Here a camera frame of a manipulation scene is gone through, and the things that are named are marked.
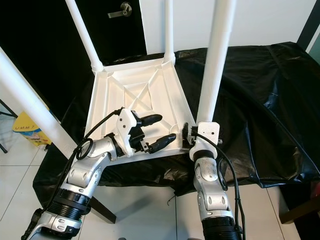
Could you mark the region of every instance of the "white wall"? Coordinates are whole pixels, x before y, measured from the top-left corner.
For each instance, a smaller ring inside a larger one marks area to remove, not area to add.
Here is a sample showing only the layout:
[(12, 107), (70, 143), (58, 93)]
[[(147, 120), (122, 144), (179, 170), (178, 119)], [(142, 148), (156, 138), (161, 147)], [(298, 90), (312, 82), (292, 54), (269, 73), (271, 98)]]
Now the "white wall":
[[(207, 47), (214, 0), (173, 0), (174, 50)], [(316, 0), (238, 0), (230, 46), (297, 42)], [(164, 0), (140, 0), (148, 54), (165, 51)]]

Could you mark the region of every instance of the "black door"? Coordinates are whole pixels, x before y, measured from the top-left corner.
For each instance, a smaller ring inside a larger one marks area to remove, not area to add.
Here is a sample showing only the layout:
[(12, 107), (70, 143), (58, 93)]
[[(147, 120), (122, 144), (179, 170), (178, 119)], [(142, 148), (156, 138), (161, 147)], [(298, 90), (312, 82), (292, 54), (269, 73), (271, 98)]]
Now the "black door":
[[(130, 16), (108, 18), (123, 2), (76, 1), (104, 65), (147, 53), (139, 0), (126, 0)], [(60, 120), (92, 84), (90, 61), (64, 0), (1, 1), (0, 47)]]

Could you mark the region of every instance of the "yellow bag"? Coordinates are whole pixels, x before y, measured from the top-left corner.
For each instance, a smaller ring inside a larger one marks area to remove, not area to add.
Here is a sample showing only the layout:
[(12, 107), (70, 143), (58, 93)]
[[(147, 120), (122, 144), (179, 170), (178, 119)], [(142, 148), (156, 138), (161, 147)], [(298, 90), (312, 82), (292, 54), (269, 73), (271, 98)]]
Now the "yellow bag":
[(41, 131), (32, 119), (23, 111), (13, 124), (12, 130), (22, 134), (34, 145), (51, 144), (51, 140)]

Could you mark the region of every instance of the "wooden table leg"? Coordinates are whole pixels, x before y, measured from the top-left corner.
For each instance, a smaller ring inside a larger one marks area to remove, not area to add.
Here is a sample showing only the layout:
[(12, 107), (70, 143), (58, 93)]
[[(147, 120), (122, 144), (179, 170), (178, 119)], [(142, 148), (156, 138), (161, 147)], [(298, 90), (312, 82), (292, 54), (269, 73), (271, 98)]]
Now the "wooden table leg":
[(320, 195), (311, 200), (297, 206), (290, 211), (280, 214), (279, 218), (282, 224), (290, 224), (293, 220), (300, 218), (306, 214), (320, 211)]
[(91, 212), (97, 215), (108, 224), (114, 224), (116, 222), (116, 215), (114, 215), (108, 208), (106, 208), (101, 202), (99, 202), (94, 196), (90, 200)]

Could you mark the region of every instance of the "black cable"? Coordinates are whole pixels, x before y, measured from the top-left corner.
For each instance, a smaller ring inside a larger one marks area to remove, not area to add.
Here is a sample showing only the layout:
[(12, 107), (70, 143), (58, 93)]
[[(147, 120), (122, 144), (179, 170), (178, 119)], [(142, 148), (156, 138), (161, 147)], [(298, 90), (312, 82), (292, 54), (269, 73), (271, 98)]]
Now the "black cable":
[[(60, 185), (62, 184), (63, 180), (65, 179), (66, 177), (66, 174), (68, 174), (71, 166), (72, 166), (72, 163), (74, 161), (74, 158), (77, 157), (78, 160), (82, 160), (84, 159), (89, 151), (91, 150), (92, 146), (93, 146), (93, 140), (91, 138), (89, 138), (89, 136), (98, 128), (100, 127), (105, 121), (107, 121), (109, 118), (111, 118), (113, 115), (119, 115), (120, 112), (121, 112), (122, 109), (118, 109), (118, 110), (114, 110), (113, 112), (111, 112), (109, 115), (107, 115), (105, 118), (103, 118), (100, 122), (98, 122), (85, 136), (84, 138), (80, 141), (80, 143), (76, 146), (76, 148), (73, 150), (73, 153), (71, 154), (70, 158), (67, 160), (64, 168), (63, 168), (63, 171), (62, 171), (62, 174), (61, 176), (59, 177), (59, 180), (57, 182), (57, 184), (55, 185), (54, 187), (54, 192), (48, 202), (48, 204), (42, 209), (41, 211), (41, 214), (44, 213), (46, 210), (48, 210), (49, 206), (52, 204), (58, 190), (59, 190), (59, 187)], [(82, 147), (83, 145), (86, 143), (86, 142), (90, 142), (89, 146), (88, 146), (88, 149), (85, 151), (85, 153), (83, 155), (80, 155), (81, 154), (81, 151), (82, 151)]]
[(232, 173), (232, 177), (233, 177), (233, 181), (234, 181), (234, 196), (235, 196), (234, 197), (234, 200), (235, 200), (234, 221), (235, 221), (235, 225), (239, 226), (239, 208), (240, 208), (241, 222), (242, 222), (242, 236), (243, 236), (242, 239), (246, 240), (245, 213), (244, 213), (244, 210), (243, 210), (243, 207), (242, 207), (242, 204), (241, 204), (240, 192), (239, 192), (239, 184), (238, 184), (238, 180), (237, 180), (237, 177), (236, 177), (235, 169), (234, 169), (230, 159), (227, 157), (227, 155), (214, 142), (212, 142), (210, 139), (208, 139), (207, 137), (205, 137), (205, 136), (203, 136), (203, 135), (201, 135), (199, 133), (196, 133), (195, 135), (197, 137), (207, 141), (212, 146), (214, 146), (220, 152), (220, 154), (223, 156), (223, 158), (220, 159), (218, 161), (218, 163), (217, 163), (218, 180), (219, 180), (223, 190), (228, 189), (228, 186), (226, 184), (226, 181), (225, 181), (224, 177), (222, 176), (222, 174), (220, 174), (222, 160), (225, 160), (227, 162), (227, 164), (229, 165), (230, 169), (231, 169), (231, 173)]

